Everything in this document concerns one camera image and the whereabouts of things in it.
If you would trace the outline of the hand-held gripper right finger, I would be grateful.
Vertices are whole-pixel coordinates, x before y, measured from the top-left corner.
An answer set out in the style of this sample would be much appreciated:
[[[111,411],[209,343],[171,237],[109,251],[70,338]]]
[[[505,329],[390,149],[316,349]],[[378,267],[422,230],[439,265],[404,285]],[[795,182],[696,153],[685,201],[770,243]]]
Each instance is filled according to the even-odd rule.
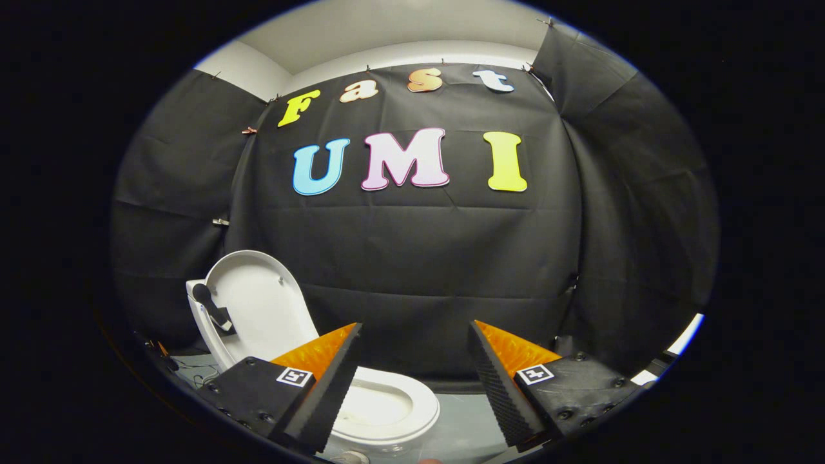
[[[589,353],[562,356],[479,320],[468,350],[506,444],[519,451],[574,440],[645,392]]]

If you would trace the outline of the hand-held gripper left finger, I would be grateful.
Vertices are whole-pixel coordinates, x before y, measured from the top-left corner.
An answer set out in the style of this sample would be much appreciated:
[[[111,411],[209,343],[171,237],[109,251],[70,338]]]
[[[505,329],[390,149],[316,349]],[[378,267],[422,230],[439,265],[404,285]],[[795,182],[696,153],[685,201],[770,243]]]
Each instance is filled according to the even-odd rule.
[[[362,327],[347,324],[273,360],[247,356],[200,398],[263,440],[322,452],[358,367]]]

